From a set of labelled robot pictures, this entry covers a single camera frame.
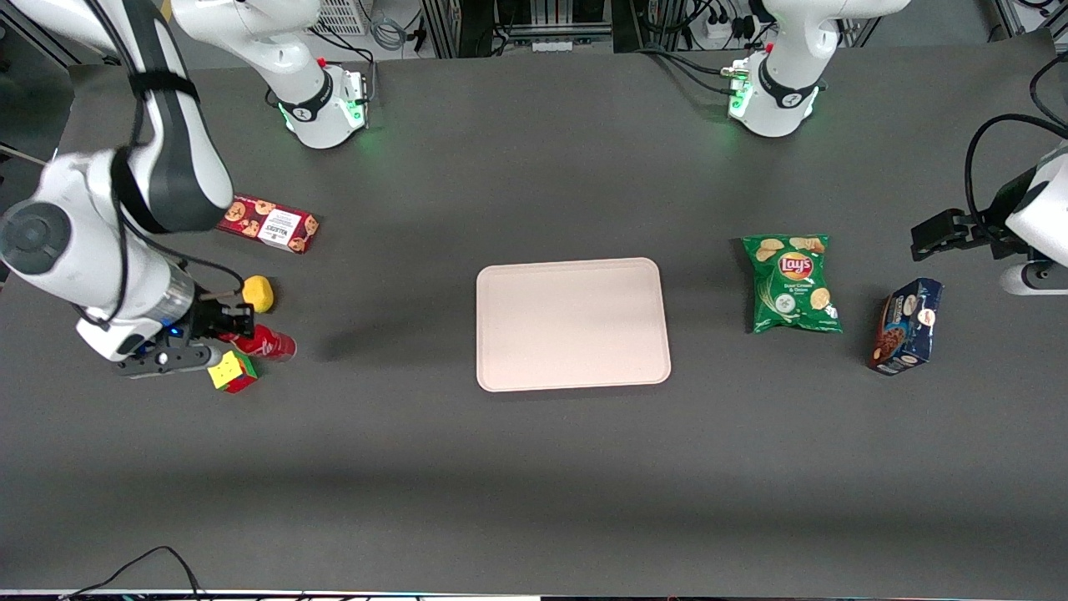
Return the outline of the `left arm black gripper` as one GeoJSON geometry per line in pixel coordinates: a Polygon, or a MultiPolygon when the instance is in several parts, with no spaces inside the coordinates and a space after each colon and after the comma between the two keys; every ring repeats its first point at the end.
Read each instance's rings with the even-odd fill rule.
{"type": "Polygon", "coordinates": [[[1031,251],[1031,246],[1007,227],[1006,220],[1025,204],[1035,171],[1025,171],[998,190],[991,205],[989,219],[971,220],[963,210],[947,209],[920,222],[910,231],[910,252],[913,260],[924,260],[947,250],[962,250],[970,243],[970,236],[977,246],[989,246],[992,255],[1007,255],[1007,251],[1031,251]]]}

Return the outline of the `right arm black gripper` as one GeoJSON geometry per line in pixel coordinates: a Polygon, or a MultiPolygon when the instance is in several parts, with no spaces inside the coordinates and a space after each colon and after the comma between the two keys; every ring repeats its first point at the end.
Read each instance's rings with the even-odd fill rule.
{"type": "Polygon", "coordinates": [[[192,301],[192,339],[237,341],[253,337],[254,309],[239,303],[229,306],[214,298],[197,296],[192,301]]]}

